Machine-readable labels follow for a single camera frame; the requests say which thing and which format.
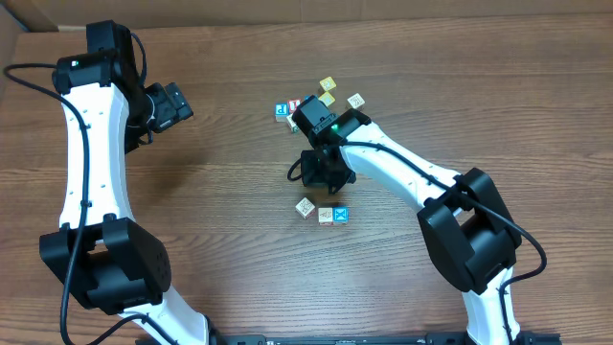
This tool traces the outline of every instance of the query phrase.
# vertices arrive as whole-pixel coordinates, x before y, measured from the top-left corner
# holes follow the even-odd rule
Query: wooden table
[[[138,31],[148,82],[176,81],[195,115],[127,156],[138,222],[170,253],[173,283],[228,334],[461,331],[460,293],[430,263],[413,212],[359,176],[335,197],[289,183],[308,149],[274,103],[333,76],[392,138],[442,166],[488,172],[546,248],[513,286],[524,330],[613,342],[613,14]],[[84,53],[85,34],[23,34],[15,61]],[[19,74],[51,87],[48,71]],[[38,256],[66,180],[59,104],[11,84],[0,110],[0,342],[59,343],[61,284]],[[321,227],[294,205],[342,202]],[[537,266],[524,241],[516,272]],[[75,301],[74,341],[116,321]],[[143,333],[126,327],[108,340]]]

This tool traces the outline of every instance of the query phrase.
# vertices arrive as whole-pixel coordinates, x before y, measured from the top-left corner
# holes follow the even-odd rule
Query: cable
[[[536,276],[536,275],[540,274],[543,270],[545,270],[545,267],[547,266],[547,255],[545,254],[545,250],[540,245],[540,243],[528,231],[524,230],[519,225],[517,225],[514,222],[512,222],[512,221],[510,221],[510,220],[508,220],[508,219],[506,219],[506,218],[504,218],[502,216],[500,216],[499,214],[497,214],[493,210],[490,210],[488,207],[484,206],[483,204],[481,204],[477,200],[474,200],[472,197],[470,197],[470,196],[468,196],[468,195],[466,195],[464,193],[456,192],[451,187],[445,185],[444,183],[439,181],[433,175],[425,172],[420,167],[418,167],[415,163],[411,162],[408,158],[406,158],[405,156],[401,155],[400,153],[396,152],[393,149],[390,149],[390,148],[388,148],[386,146],[383,146],[383,145],[377,144],[377,143],[347,142],[347,141],[341,142],[338,145],[324,146],[324,149],[335,149],[335,148],[340,148],[342,146],[367,147],[367,148],[373,148],[373,149],[377,149],[377,150],[383,150],[383,151],[386,151],[386,152],[390,153],[395,158],[400,160],[402,163],[406,164],[411,169],[413,169],[415,172],[420,174],[423,178],[428,180],[428,182],[430,182],[431,184],[441,188],[442,190],[444,190],[446,192],[454,193],[454,195],[456,197],[460,198],[462,201],[466,202],[468,205],[472,206],[473,208],[475,208],[477,210],[480,210],[482,212],[485,212],[485,213],[489,214],[490,216],[493,216],[494,218],[501,220],[502,222],[507,224],[508,227],[510,227],[514,231],[518,232],[521,236],[526,238],[526,240],[528,240],[528,242],[530,242],[530,244],[534,246],[534,249],[536,249],[536,251],[538,252],[538,255],[540,256],[540,260],[541,260],[540,266],[537,269],[533,270],[533,271],[530,271],[528,273],[524,273],[524,274],[521,274],[519,276],[516,276],[516,277],[508,279],[507,281],[502,283],[500,285],[500,287],[498,288],[498,296],[500,298],[500,304],[501,304],[501,307],[502,307],[502,316],[503,316],[505,331],[507,332],[507,338],[508,338],[509,344],[513,344],[513,339],[512,339],[512,334],[511,334],[511,327],[509,325],[509,318],[507,316],[507,308],[506,308],[506,304],[505,304],[505,289],[509,285],[511,285],[513,283],[517,283],[519,281],[523,281],[523,280],[526,280],[528,278],[532,278],[533,276]],[[302,159],[298,159],[292,165],[292,167],[290,168],[290,170],[289,170],[289,172],[287,174],[287,179],[289,179],[290,181],[295,181],[295,180],[299,179],[299,177],[301,177],[301,176],[299,176],[298,178],[291,177],[291,173],[293,173],[294,169],[296,169],[296,167],[299,164],[301,164],[301,162],[302,162]]]
[[[141,71],[141,77],[139,77],[138,83],[141,86],[145,86],[145,79],[147,78],[147,57],[145,56],[145,47],[143,46],[143,42],[141,42],[141,39],[138,37],[138,35],[136,35],[135,33],[130,33],[130,35],[134,37],[136,43],[138,43],[139,48],[141,48],[141,55],[143,56],[143,70]]]
[[[10,73],[11,70],[14,69],[24,69],[24,68],[51,68],[56,69],[57,67],[54,64],[50,63],[18,63],[6,66],[3,69],[4,75],[18,84],[36,90],[38,92],[42,92],[43,94],[52,97],[60,102],[62,102],[66,107],[70,109],[70,111],[75,114],[75,118],[79,123],[81,139],[83,143],[83,184],[81,191],[81,202],[80,202],[80,216],[79,216],[79,227],[77,229],[77,237],[75,238],[75,243],[73,245],[73,251],[70,255],[70,260],[68,261],[68,268],[66,270],[66,278],[64,280],[64,289],[61,295],[61,307],[59,309],[59,332],[61,334],[61,338],[65,344],[74,345],[74,343],[70,340],[70,336],[68,335],[68,327],[67,327],[67,318],[68,318],[68,300],[70,298],[70,285],[72,283],[73,273],[75,271],[75,264],[77,261],[77,256],[80,253],[80,247],[83,238],[83,228],[85,227],[85,222],[87,220],[87,208],[91,207],[91,203],[89,202],[89,140],[87,138],[87,129],[88,126],[85,124],[82,116],[79,111],[75,108],[75,106],[70,103],[68,100],[58,95],[57,93],[46,89],[42,86],[38,86],[31,82],[22,80]],[[107,339],[110,335],[115,333],[115,331],[119,330],[124,324],[128,323],[132,320],[141,319],[143,322],[149,323],[151,327],[158,332],[164,340],[168,341],[169,344],[178,345],[178,343],[173,340],[158,324],[155,323],[150,317],[144,314],[134,314],[126,317],[119,322],[117,322],[113,327],[108,329],[108,331],[104,332],[94,341],[89,343],[89,345],[97,345],[100,344],[103,340]]]

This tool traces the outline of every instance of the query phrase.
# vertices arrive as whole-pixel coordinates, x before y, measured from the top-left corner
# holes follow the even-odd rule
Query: wood grain
[[[177,289],[224,333],[462,330],[460,294],[397,198],[364,176],[334,197],[285,180],[308,143],[274,122],[273,104],[333,76],[333,110],[359,92],[405,147],[494,178],[550,259],[513,287],[523,329],[611,343],[612,30],[603,14],[138,31],[148,80],[176,81],[195,115],[127,157],[132,209],[166,244]],[[15,60],[84,50],[84,33],[23,34]],[[51,86],[48,71],[20,75]],[[10,85],[0,147],[0,342],[60,343],[61,284],[37,253],[65,193],[57,102]],[[301,220],[303,196],[349,205],[350,224]],[[517,272],[537,265],[528,245],[518,256]],[[114,321],[73,303],[70,332],[85,342]],[[141,335],[129,326],[108,343]]]

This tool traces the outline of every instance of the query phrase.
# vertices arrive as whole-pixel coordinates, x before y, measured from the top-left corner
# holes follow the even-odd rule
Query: yellow cube
[[[319,81],[319,85],[320,85],[319,90],[321,91],[321,93],[330,92],[331,94],[334,92],[334,89],[336,88],[336,82],[334,82],[332,77],[327,77],[324,80]]]
[[[364,99],[360,94],[355,94],[349,98],[347,98],[347,109],[355,109],[362,111],[364,109]]]
[[[319,101],[323,102],[326,106],[331,106],[336,100],[327,91],[323,95],[319,96]]]

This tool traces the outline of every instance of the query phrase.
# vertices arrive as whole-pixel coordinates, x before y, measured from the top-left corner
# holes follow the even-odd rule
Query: block
[[[349,208],[348,207],[334,207],[332,215],[332,222],[336,224],[347,224],[349,222]]]
[[[275,104],[275,119],[277,120],[277,122],[285,121],[287,115],[289,115],[287,103]]]
[[[296,111],[296,109],[298,108],[298,105],[300,105],[300,100],[287,101],[287,106],[289,107],[289,115],[293,114],[294,111]]]
[[[319,96],[319,101],[323,102],[326,106],[331,106],[336,101],[329,92]]]
[[[334,89],[336,88],[336,82],[332,79],[332,77],[327,77],[324,80],[319,81],[319,90],[321,93],[330,92],[334,93]]]
[[[317,214],[319,215],[319,225],[333,225],[334,219],[332,217],[331,207],[321,207]]]
[[[360,94],[355,94],[349,98],[347,98],[347,109],[355,109],[355,110],[359,110],[362,111],[362,109],[364,109],[364,99],[362,98],[362,96],[360,96]]]
[[[287,125],[289,126],[289,130],[292,133],[298,133],[298,130],[299,130],[298,125],[296,125],[294,120],[291,118],[291,115],[287,116],[285,119],[287,120]]]
[[[304,219],[307,219],[315,214],[315,205],[305,197],[296,205],[296,211]]]

